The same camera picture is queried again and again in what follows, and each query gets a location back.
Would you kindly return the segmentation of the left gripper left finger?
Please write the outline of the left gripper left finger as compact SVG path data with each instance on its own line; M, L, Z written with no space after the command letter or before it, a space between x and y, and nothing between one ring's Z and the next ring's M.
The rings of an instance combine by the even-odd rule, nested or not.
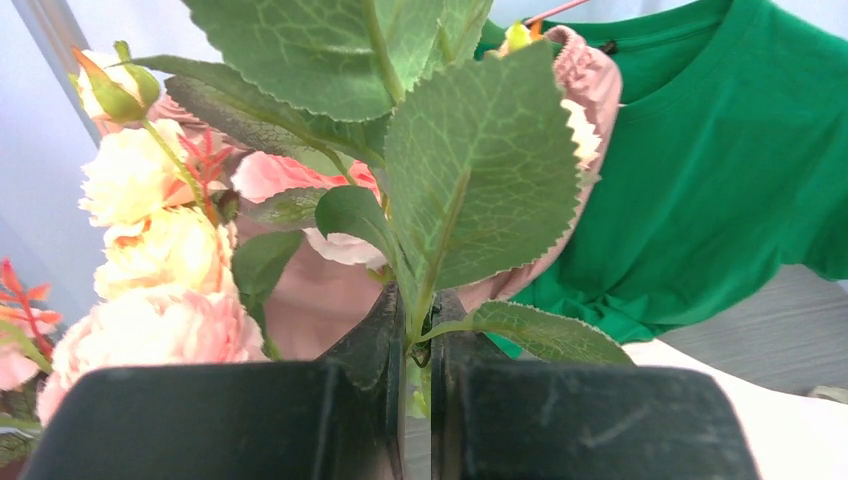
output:
M313 361L111 368L65 397L22 477L400 479L403 306L389 285Z

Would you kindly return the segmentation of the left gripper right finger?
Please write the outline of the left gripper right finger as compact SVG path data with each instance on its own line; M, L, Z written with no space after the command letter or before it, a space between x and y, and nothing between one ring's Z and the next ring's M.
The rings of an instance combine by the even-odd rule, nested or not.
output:
M434 479L755 479L709 376L512 360L485 335L431 346Z

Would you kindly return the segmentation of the pale pink rose stem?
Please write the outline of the pale pink rose stem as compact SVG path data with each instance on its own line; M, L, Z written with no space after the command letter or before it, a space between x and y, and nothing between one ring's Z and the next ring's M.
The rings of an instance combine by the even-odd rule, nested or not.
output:
M192 22L220 52L210 63L125 55L167 74L169 95L252 150L309 165L364 162L381 188L312 188L255 205L273 233L238 248L244 305L264 307L310 226L376 247L404 308L403 362L431 369L449 332L502 335L548 362L629 364L586 323L510 300L445 319L446 291L528 267L576 218L589 175L578 114L565 107L553 49L536 40L473 59L487 1L191 1Z

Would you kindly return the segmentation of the peach rose stem with bud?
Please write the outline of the peach rose stem with bud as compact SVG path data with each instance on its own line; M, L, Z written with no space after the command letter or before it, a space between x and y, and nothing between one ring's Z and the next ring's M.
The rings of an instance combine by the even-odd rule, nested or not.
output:
M159 112L160 83L131 63L126 43L116 43L112 54L72 54L83 110L114 127L82 168L79 206L105 230L95 292L104 300L165 284L235 292L236 228L218 216L212 198L225 188L220 163L228 150L213 135L192 142L175 114Z

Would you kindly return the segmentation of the pink paper bouquet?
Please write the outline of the pink paper bouquet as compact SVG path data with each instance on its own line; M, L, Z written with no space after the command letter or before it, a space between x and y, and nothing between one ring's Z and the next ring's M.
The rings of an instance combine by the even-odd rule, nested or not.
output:
M702 372L733 405L764 479L845 479L847 406L760 387L653 340L623 349L641 366Z

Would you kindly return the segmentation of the cream printed ribbon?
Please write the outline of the cream printed ribbon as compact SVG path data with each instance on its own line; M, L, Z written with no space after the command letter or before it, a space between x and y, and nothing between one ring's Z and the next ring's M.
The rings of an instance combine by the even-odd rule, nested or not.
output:
M807 396L842 404L848 403L848 390L841 387L819 385L811 389Z

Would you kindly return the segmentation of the pink shorts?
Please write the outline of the pink shorts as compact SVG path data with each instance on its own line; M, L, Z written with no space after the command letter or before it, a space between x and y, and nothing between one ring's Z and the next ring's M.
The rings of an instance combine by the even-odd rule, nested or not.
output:
M580 168L576 212L581 214L600 177L619 109L622 74L609 56L589 46L574 30L559 26L546 35L563 46L553 63L557 81L564 81L567 97L586 109L586 117L595 125L602 141L600 156L588 170ZM224 167L225 182L233 186L231 176L250 153L219 131L213 131L212 139L218 146L233 149ZM326 260L306 240L286 266L265 305L269 330L284 353L297 359L314 358L367 314L380 291L380 284L370 278L364 265Z

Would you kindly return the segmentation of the green t-shirt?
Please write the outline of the green t-shirt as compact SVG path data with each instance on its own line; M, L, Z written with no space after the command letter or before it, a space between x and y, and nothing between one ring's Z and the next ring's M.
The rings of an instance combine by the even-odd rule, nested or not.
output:
M847 276L847 43L770 1L696 1L578 34L623 77L600 179L514 302L649 341L784 265Z

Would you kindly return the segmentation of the pink clothes hanger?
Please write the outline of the pink clothes hanger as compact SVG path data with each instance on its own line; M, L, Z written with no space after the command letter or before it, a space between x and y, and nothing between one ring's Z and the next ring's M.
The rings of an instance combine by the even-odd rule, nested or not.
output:
M541 12L541 13L533 16L533 17L530 17L530 18L524 20L523 24L525 26L532 26L533 24L541 22L545 19L548 19L548 18L555 16L555 15L558 15L560 13L563 13L567 10L573 9L573 8L580 6L582 4L585 4L589 1L590 0L570 0L570 1L567 1L562 5L556 6L554 8L551 8L547 11Z

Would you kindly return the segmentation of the silver clothes rack pole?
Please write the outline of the silver clothes rack pole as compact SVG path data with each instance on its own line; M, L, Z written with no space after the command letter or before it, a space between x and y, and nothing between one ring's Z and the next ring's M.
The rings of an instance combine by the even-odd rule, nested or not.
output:
M98 145L101 132L83 111L76 89L69 78L71 73L78 72L71 48L73 46L88 48L89 44L68 2L65 0L12 0L11 4L75 108L87 133Z

